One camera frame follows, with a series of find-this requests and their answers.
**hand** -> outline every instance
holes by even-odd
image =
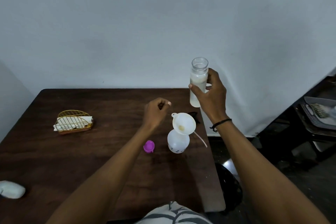
[[[164,120],[171,102],[164,98],[157,98],[145,105],[142,126],[154,131]]]
[[[228,118],[225,112],[226,88],[221,82],[218,73],[211,68],[209,68],[207,83],[211,84],[211,86],[206,87],[209,90],[207,93],[202,92],[199,87],[193,84],[189,84],[189,88],[196,95],[203,111],[212,124],[215,124]]]

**wooden table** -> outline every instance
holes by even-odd
[[[189,89],[42,90],[0,144],[0,181],[22,184],[20,199],[0,198],[0,223],[44,223],[53,211],[137,131],[144,105],[163,97],[173,106],[150,138],[155,151],[141,151],[111,213],[111,220],[143,217],[155,207],[177,201],[198,212],[221,211],[225,202],[199,108]],[[91,130],[59,135],[59,112],[83,110],[94,118]],[[182,154],[172,153],[167,135],[173,112],[198,112],[201,124]]]

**right hand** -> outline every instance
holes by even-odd
[[[196,95],[203,111],[212,124],[215,124],[229,118],[225,112],[226,88],[221,82],[218,73],[211,68],[209,68],[207,83],[211,84],[211,86],[206,87],[209,90],[207,93],[202,92],[194,84],[189,84],[189,88]]]

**white tissue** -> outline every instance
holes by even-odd
[[[84,128],[89,123],[92,123],[92,116],[67,116],[57,118],[57,124],[54,125],[54,131],[71,130],[74,128]]]

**clear plastic bottle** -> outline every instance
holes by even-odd
[[[205,92],[208,80],[208,60],[203,57],[194,58],[191,62],[190,83],[198,86]],[[193,107],[200,107],[200,103],[194,93],[190,91],[190,104]]]

